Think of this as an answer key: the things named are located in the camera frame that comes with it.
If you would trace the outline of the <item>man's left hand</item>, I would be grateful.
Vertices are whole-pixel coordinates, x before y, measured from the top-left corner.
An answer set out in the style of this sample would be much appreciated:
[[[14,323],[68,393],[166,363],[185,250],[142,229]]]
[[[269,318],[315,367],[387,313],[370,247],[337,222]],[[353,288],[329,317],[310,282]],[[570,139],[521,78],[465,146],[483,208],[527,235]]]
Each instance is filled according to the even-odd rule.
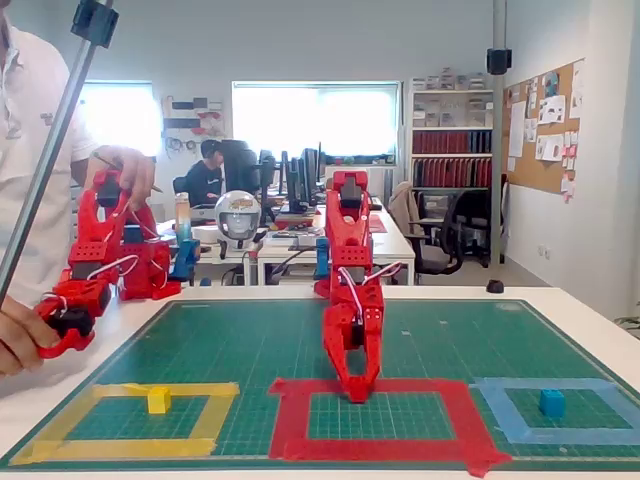
[[[88,160],[85,186],[89,187],[98,171],[116,166],[120,187],[130,194],[130,205],[138,209],[155,187],[155,163],[151,157],[126,146],[101,146]]]

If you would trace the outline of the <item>man's right hand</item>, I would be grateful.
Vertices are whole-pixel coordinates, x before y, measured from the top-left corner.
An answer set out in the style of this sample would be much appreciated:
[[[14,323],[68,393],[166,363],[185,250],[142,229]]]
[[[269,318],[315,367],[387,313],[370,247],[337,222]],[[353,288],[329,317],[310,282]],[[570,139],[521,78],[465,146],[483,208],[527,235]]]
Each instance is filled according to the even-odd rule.
[[[1,305],[0,337],[2,378],[37,369],[43,363],[38,348],[51,348],[60,341],[35,311],[10,296]]]

